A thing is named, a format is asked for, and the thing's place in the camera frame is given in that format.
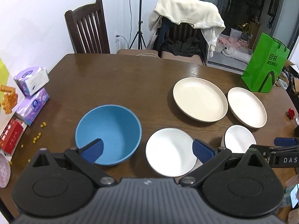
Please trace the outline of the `cream plate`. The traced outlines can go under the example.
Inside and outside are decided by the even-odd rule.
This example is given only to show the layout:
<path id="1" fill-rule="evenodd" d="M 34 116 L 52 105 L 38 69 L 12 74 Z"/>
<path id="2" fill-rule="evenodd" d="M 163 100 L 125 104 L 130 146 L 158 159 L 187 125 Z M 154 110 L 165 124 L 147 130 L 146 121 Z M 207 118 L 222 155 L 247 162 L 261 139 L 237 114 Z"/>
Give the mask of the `cream plate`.
<path id="1" fill-rule="evenodd" d="M 221 120 L 228 112 L 228 101 L 223 91 L 202 78 L 187 77 L 173 87 L 173 98 L 179 109 L 188 117 L 212 123 Z"/>
<path id="2" fill-rule="evenodd" d="M 228 92 L 228 103 L 233 115 L 249 128 L 262 128 L 268 116 L 259 98 L 252 92 L 240 88 L 231 88 Z"/>

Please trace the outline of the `white bowl left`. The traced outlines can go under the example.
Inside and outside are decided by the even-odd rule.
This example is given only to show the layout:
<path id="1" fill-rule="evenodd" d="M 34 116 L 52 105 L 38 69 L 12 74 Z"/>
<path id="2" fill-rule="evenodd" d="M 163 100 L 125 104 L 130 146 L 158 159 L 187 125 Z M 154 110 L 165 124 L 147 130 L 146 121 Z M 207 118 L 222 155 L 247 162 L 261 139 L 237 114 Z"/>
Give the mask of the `white bowl left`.
<path id="1" fill-rule="evenodd" d="M 188 133 L 178 128 L 160 129 L 147 141 L 147 161 L 160 175 L 171 178 L 186 175 L 197 163 L 193 141 Z"/>

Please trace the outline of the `white bowl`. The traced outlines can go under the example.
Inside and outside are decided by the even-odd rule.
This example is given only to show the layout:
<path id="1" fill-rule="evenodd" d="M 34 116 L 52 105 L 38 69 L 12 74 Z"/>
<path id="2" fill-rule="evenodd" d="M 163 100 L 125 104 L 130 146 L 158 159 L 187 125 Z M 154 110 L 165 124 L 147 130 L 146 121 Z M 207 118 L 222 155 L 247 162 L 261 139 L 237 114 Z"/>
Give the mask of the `white bowl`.
<path id="1" fill-rule="evenodd" d="M 232 153 L 245 153 L 251 145 L 256 145 L 256 140 L 251 131 L 241 125 L 230 126 L 221 140 L 221 146 Z"/>
<path id="2" fill-rule="evenodd" d="M 193 141 L 188 133 L 178 128 L 160 129 L 147 141 L 147 161 L 160 175 L 171 178 L 186 175 L 197 163 Z"/>

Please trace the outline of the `blue bowl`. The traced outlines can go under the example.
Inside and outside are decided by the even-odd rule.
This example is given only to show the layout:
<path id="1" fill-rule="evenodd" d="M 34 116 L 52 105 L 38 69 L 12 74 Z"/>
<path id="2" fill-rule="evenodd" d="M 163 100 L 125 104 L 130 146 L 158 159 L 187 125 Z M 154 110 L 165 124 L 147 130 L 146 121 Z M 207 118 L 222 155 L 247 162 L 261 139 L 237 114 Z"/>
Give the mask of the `blue bowl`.
<path id="1" fill-rule="evenodd" d="M 130 158 L 141 142 L 142 127 L 138 117 L 120 105 L 102 105 L 80 120 L 75 131 L 78 148 L 101 139 L 103 153 L 95 161 L 102 166 L 120 164 Z"/>

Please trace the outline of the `white bowl right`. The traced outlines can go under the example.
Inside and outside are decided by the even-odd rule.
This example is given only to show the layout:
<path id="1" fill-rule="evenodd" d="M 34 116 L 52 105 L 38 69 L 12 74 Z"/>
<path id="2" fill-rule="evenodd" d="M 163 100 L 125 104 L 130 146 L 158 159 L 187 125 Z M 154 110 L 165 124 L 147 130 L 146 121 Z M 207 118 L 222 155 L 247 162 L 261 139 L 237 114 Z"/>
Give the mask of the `white bowl right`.
<path id="1" fill-rule="evenodd" d="M 256 145 L 256 140 L 251 131 L 241 125 L 230 126 L 221 140 L 221 146 L 232 153 L 245 153 L 251 145 Z"/>

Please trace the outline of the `red rose flower head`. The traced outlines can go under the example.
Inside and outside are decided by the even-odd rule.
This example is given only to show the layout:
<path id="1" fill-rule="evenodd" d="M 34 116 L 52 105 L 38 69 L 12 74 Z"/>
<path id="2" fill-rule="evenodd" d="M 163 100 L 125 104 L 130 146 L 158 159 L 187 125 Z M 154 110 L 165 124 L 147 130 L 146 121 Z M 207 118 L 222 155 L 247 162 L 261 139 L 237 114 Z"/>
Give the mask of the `red rose flower head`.
<path id="1" fill-rule="evenodd" d="M 295 111 L 292 108 L 289 108 L 286 115 L 289 120 L 293 120 L 295 118 Z"/>

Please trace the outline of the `green paper shopping bag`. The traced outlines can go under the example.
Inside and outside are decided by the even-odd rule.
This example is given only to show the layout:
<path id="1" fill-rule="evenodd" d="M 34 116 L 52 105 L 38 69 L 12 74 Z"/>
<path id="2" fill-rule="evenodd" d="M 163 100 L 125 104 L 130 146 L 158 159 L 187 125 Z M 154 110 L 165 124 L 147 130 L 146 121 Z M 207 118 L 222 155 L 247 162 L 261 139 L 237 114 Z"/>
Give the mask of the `green paper shopping bag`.
<path id="1" fill-rule="evenodd" d="M 281 41 L 262 33 L 251 60 L 241 76 L 251 92 L 269 93 L 289 55 Z"/>

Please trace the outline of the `purple fuzzy vase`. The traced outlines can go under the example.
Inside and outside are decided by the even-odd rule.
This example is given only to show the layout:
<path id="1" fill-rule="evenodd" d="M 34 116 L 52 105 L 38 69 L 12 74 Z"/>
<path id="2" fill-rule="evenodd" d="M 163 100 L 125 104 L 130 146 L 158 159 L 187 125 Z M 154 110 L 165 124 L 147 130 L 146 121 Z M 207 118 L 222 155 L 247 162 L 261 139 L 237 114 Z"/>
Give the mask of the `purple fuzzy vase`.
<path id="1" fill-rule="evenodd" d="M 0 188 L 5 188 L 11 177 L 10 163 L 0 155 Z"/>

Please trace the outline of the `purple tissue pack upper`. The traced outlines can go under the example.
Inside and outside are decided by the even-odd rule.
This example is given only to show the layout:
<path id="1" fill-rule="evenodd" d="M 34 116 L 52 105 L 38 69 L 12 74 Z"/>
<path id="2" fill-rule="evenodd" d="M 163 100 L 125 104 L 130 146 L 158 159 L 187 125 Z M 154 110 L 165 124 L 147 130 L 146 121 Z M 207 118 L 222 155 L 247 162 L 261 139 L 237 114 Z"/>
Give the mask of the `purple tissue pack upper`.
<path id="1" fill-rule="evenodd" d="M 45 67 L 29 67 L 14 76 L 14 80 L 24 95 L 32 96 L 49 82 L 49 77 Z"/>

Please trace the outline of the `black garment on chair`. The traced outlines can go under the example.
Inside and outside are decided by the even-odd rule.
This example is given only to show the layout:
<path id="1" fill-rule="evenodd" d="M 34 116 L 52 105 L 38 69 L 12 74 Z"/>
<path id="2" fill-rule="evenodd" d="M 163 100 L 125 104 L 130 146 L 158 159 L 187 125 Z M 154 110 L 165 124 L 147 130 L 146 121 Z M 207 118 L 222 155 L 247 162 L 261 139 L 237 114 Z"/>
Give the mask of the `black garment on chair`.
<path id="1" fill-rule="evenodd" d="M 188 38 L 185 42 L 167 39 L 162 45 L 162 51 L 170 52 L 175 56 L 192 57 L 203 55 L 200 41 L 195 37 Z"/>

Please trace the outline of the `wooden chair with clothes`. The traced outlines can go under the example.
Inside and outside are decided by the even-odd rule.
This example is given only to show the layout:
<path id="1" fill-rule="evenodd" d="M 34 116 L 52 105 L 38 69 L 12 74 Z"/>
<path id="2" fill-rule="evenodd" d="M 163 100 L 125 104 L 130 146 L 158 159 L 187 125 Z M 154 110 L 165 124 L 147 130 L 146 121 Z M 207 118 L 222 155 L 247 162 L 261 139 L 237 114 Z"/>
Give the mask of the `wooden chair with clothes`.
<path id="1" fill-rule="evenodd" d="M 187 23 L 177 25 L 166 17 L 162 17 L 161 22 L 161 26 L 155 32 L 153 44 L 153 49 L 160 56 L 166 52 L 183 58 L 195 56 L 206 65 L 209 45 L 201 29 L 194 29 Z"/>

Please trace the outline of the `green snack box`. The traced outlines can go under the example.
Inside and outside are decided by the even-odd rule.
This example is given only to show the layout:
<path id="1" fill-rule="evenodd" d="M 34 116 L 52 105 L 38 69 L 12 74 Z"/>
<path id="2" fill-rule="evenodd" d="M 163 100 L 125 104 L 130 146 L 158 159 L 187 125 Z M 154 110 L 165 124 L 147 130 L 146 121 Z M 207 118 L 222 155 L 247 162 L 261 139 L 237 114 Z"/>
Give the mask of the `green snack box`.
<path id="1" fill-rule="evenodd" d="M 1 61 L 1 133 L 9 123 L 18 104 L 17 85 Z"/>

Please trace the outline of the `studio light on tripod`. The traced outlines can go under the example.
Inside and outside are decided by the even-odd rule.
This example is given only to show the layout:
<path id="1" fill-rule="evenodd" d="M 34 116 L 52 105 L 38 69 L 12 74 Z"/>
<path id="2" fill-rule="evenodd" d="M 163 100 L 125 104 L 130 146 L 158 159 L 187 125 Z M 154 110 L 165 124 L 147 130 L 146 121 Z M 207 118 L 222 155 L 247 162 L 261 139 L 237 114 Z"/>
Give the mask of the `studio light on tripod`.
<path id="1" fill-rule="evenodd" d="M 131 41 L 131 43 L 129 43 L 129 47 L 128 49 L 131 49 L 135 43 L 135 41 L 138 39 L 138 42 L 137 42 L 137 49 L 138 50 L 142 50 L 142 48 L 145 48 L 146 47 L 146 44 L 145 44 L 145 40 L 144 40 L 144 37 L 143 37 L 143 33 L 142 33 L 142 30 L 141 30 L 141 27 L 142 27 L 142 24 L 143 24 L 143 21 L 142 21 L 142 0 L 139 0 L 139 9 L 138 9 L 138 30 L 133 38 L 133 41 Z"/>

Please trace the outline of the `dark wooden chair left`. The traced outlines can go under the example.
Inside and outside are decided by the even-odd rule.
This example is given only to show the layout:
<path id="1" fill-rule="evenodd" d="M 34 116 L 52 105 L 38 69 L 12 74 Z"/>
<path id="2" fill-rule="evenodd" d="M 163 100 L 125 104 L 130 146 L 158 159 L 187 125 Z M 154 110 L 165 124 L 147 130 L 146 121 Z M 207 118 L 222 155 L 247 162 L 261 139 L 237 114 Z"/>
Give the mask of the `dark wooden chair left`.
<path id="1" fill-rule="evenodd" d="M 102 0 L 68 10 L 64 17 L 75 53 L 110 54 Z"/>

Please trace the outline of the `cream sweater on chair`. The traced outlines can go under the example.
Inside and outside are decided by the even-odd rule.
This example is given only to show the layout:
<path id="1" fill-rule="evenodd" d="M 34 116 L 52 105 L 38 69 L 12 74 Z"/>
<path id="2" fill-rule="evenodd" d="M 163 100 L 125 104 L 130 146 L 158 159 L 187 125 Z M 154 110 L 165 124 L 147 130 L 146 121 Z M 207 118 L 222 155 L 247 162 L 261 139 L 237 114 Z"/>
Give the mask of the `cream sweater on chair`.
<path id="1" fill-rule="evenodd" d="M 224 31 L 225 24 L 216 5 L 200 0 L 158 0 L 149 16 L 149 43 L 147 49 L 154 47 L 158 36 L 157 29 L 162 26 L 162 17 L 179 25 L 189 24 L 193 29 L 201 29 L 208 45 L 207 55 L 213 57 L 217 39 Z"/>

